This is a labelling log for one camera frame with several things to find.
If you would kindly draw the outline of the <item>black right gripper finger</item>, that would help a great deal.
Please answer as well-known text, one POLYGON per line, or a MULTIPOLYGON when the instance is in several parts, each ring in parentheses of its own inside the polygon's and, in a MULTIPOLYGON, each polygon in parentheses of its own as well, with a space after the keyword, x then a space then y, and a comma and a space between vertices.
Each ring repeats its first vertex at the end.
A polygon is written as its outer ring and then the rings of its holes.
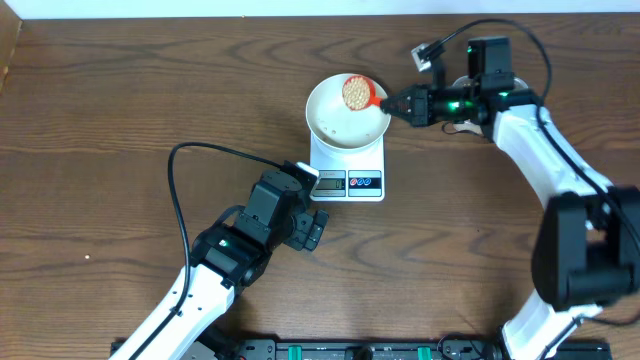
POLYGON ((410 104, 382 102, 380 104, 380 110, 385 114, 390 114, 392 117, 402 119, 409 124, 413 123, 413 107, 410 104))
POLYGON ((414 98, 415 86, 410 85, 395 95, 390 95, 382 101, 383 106, 410 106, 414 98))

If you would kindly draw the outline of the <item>red plastic measuring scoop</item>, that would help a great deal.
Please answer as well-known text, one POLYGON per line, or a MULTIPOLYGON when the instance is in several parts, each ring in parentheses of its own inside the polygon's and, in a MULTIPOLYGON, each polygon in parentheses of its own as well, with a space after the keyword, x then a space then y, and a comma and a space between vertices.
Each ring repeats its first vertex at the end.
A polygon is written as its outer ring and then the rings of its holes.
POLYGON ((342 86, 345 105, 352 111, 361 111, 371 106, 379 107, 383 101, 377 95, 374 82, 362 75, 350 76, 342 86))

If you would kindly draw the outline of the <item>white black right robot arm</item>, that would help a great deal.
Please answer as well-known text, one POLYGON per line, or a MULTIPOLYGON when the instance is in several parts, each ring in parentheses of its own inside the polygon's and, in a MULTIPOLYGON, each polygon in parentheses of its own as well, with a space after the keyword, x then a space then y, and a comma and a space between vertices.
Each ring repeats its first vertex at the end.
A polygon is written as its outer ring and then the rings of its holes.
POLYGON ((429 84, 382 101, 413 127, 469 124, 517 165, 543 219, 531 260, 534 290, 501 328, 488 359, 550 359, 585 321, 639 291, 639 190, 616 187, 584 161, 555 127, 544 100, 512 70, 506 37, 469 40, 468 74, 445 83, 443 41, 411 52, 429 84))

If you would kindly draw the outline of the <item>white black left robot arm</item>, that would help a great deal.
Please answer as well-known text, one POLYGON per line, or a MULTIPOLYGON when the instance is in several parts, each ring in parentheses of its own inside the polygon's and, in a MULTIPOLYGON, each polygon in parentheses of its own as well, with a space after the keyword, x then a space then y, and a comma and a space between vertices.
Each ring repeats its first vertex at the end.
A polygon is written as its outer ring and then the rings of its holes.
POLYGON ((327 225, 324 210, 307 212, 319 171, 286 163, 254 184, 248 204, 228 208, 196 237, 188 263, 162 301, 111 355, 113 359, 179 359, 284 244, 312 252, 327 225))

